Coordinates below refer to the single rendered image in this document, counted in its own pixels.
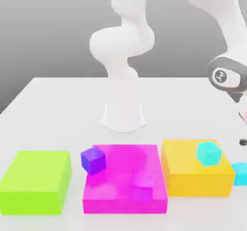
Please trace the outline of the small purple cube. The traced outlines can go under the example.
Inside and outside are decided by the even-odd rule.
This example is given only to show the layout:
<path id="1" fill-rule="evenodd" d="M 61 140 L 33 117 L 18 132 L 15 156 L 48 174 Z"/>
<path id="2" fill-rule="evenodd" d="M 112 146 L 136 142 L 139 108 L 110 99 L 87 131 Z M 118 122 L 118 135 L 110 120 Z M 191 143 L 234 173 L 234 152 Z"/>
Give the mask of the small purple cube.
<path id="1" fill-rule="evenodd" d="M 89 175 L 94 175 L 106 168 L 106 156 L 97 146 L 81 152 L 82 167 Z"/>

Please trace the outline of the small magenta cube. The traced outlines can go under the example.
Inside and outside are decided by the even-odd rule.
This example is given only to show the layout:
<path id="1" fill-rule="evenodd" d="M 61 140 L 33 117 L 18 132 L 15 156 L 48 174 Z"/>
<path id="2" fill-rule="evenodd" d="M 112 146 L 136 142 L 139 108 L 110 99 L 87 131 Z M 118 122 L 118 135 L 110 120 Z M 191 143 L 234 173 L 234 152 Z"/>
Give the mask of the small magenta cube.
<path id="1" fill-rule="evenodd" d="M 147 171 L 134 172 L 131 184 L 131 200 L 151 203 L 153 200 L 153 173 Z"/>

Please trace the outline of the small turquoise cube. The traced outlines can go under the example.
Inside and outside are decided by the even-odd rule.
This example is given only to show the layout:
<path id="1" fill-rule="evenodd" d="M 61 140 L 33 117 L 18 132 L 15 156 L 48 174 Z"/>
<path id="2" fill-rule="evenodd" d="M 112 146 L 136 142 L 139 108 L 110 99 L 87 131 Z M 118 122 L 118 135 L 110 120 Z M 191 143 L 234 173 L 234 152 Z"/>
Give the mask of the small turquoise cube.
<path id="1" fill-rule="evenodd" d="M 222 150 L 214 141 L 197 144 L 196 158 L 204 167 L 216 166 L 220 163 Z"/>

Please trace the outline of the small cyan cube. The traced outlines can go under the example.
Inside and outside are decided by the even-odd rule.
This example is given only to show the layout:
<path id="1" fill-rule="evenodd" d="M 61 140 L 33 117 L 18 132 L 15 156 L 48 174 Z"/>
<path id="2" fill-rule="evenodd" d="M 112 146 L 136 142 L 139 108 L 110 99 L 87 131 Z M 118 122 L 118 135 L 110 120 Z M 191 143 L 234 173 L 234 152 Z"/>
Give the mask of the small cyan cube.
<path id="1" fill-rule="evenodd" d="M 232 163 L 235 171 L 234 186 L 247 186 L 247 162 Z"/>

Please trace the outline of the large magenta box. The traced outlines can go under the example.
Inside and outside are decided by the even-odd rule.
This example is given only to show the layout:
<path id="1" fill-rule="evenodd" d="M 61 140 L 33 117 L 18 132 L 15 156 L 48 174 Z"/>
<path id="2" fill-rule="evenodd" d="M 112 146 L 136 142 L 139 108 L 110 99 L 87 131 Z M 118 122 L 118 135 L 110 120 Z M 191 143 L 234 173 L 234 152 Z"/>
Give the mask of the large magenta box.
<path id="1" fill-rule="evenodd" d="M 82 204 L 86 214 L 163 214 L 167 193 L 158 147 L 155 144 L 99 144 L 105 153 L 106 168 L 88 174 Z M 152 201 L 131 198 L 133 174 L 152 173 Z"/>

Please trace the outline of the large orange box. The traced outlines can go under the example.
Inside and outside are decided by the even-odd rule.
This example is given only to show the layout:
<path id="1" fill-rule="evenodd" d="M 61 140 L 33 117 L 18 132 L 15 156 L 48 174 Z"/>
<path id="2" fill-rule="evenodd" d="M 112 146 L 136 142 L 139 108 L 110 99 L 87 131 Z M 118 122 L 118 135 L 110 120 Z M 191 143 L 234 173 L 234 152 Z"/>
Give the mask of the large orange box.
<path id="1" fill-rule="evenodd" d="M 205 167 L 196 158 L 197 144 L 207 140 L 162 141 L 161 164 L 169 197 L 228 197 L 235 172 L 225 154 L 218 165 Z"/>

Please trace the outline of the large green box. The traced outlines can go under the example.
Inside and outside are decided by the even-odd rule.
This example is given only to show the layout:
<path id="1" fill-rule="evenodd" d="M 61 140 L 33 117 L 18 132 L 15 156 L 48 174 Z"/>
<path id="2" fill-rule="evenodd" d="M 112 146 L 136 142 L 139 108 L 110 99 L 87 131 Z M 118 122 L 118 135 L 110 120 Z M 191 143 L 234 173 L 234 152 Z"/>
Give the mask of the large green box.
<path id="1" fill-rule="evenodd" d="M 2 215 L 60 215 L 72 169 L 68 151 L 20 151 L 0 180 Z"/>

